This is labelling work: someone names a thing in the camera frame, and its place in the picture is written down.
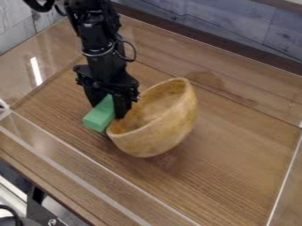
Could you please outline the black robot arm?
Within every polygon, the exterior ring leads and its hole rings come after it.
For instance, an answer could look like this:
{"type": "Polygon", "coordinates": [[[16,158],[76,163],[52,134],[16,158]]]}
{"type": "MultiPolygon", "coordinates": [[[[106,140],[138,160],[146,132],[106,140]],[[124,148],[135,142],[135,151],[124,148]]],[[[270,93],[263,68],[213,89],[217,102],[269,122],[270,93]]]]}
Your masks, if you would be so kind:
{"type": "Polygon", "coordinates": [[[120,17],[110,0],[23,0],[40,13],[52,9],[68,18],[82,41],[87,64],[74,67],[76,84],[95,107],[110,94],[114,99],[115,118],[120,119],[138,101],[139,81],[126,66],[136,60],[136,48],[124,40],[119,29],[120,17]]]}

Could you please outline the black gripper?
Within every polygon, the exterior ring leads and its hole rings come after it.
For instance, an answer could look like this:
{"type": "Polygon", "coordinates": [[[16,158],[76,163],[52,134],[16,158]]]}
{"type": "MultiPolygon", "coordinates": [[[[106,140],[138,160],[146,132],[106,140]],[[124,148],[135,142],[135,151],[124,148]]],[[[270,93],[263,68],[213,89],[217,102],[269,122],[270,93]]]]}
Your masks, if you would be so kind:
{"type": "Polygon", "coordinates": [[[139,96],[139,82],[126,70],[126,65],[135,59],[119,51],[84,52],[83,55],[87,64],[74,67],[76,84],[84,88],[92,107],[103,101],[107,94],[114,95],[116,119],[122,119],[139,96]]]}

